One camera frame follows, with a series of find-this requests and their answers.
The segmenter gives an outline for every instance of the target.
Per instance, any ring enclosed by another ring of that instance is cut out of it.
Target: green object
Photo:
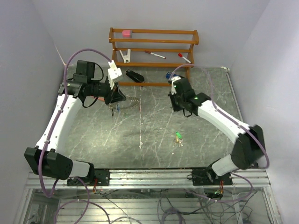
[[[179,132],[176,132],[176,136],[179,138],[179,139],[183,139],[183,137],[181,136],[181,134]]]

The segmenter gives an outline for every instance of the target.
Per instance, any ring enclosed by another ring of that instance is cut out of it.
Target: table surface
[[[144,76],[145,81],[166,82],[171,69],[131,69]],[[207,69],[214,82],[214,99],[223,110],[240,118],[230,82],[224,69]],[[100,70],[96,69],[95,78]],[[184,70],[177,72],[184,75]],[[191,85],[196,93],[210,95],[206,75],[198,68],[191,69]],[[168,97],[170,87],[121,86],[121,91],[140,99],[139,107],[114,112],[102,101],[90,108],[81,108],[74,120],[65,155],[73,160],[93,163],[96,168],[178,168],[208,166],[229,154],[233,144],[208,121],[183,112],[173,112]],[[87,98],[89,105],[93,98]],[[175,132],[183,137],[183,146],[174,144]]]

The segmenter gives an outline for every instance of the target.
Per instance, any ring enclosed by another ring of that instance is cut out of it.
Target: wooden rack
[[[127,48],[116,47],[116,42],[142,42],[142,43],[181,43],[190,44],[189,49],[152,49],[152,48],[130,48],[131,51],[150,51],[150,52],[170,52],[170,53],[188,53],[187,58],[194,63],[193,47],[198,45],[199,36],[197,30],[159,30],[159,29],[131,29],[132,35],[134,33],[144,34],[185,34],[192,35],[192,40],[158,40],[158,39],[133,39],[133,38],[114,38],[114,33],[121,33],[126,29],[110,28],[109,42],[112,43],[112,60],[115,61],[116,66],[132,66],[132,67],[159,67],[159,68],[176,68],[184,63],[147,63],[147,62],[130,62],[124,63],[117,60],[116,52],[119,50],[126,51]],[[185,67],[186,78],[190,79],[190,67]],[[120,82],[120,85],[138,85],[138,86],[169,86],[168,83],[134,83],[134,82]]]

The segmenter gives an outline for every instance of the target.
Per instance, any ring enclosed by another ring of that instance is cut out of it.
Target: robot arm
[[[104,83],[100,83],[92,80],[94,78],[95,63],[80,60],[77,62],[76,73],[73,79],[67,82],[68,96],[64,110],[60,114],[54,129],[50,130],[53,121],[57,119],[57,113],[65,98],[64,85],[61,84],[55,110],[44,134],[35,148],[28,147],[25,152],[25,158],[35,174],[38,174],[38,162],[42,147],[47,141],[48,133],[52,131],[43,157],[43,176],[60,180],[66,180],[71,176],[79,176],[86,183],[93,181],[95,176],[93,164],[73,161],[65,157],[64,146],[73,121],[87,96],[103,97],[106,105],[126,99],[119,90],[117,83],[121,78],[121,70],[116,68],[113,61],[109,65],[108,77]]]
[[[190,115],[195,114],[196,116],[206,119],[225,133],[234,143],[234,148],[230,155],[213,162],[208,167],[207,175],[210,177],[210,180],[236,169],[247,169],[257,159],[263,156],[260,147],[252,140],[245,130],[221,115],[215,109],[209,96],[204,93],[195,94],[186,78],[177,76],[171,79],[171,92],[169,96],[174,111],[183,110],[185,113],[187,110],[191,113]],[[263,131],[261,127],[258,125],[250,127],[248,124],[232,117],[220,107],[217,107],[217,109],[224,112],[234,121],[237,121],[239,125],[245,127],[245,129],[251,132],[264,146]]]

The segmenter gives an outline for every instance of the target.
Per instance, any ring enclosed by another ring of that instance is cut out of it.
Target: marker
[[[178,54],[178,56],[182,57],[185,61],[187,61],[188,63],[191,63],[187,58],[185,58],[181,53]]]
[[[145,50],[144,52],[145,52],[145,53],[148,53],[148,54],[150,54],[150,55],[154,55],[154,56],[157,56],[157,57],[161,57],[161,58],[164,58],[164,59],[166,59],[166,57],[164,57],[164,56],[161,56],[161,55],[157,55],[157,54],[155,54],[155,53],[152,53],[152,52],[150,52],[150,51],[148,51],[148,50]]]

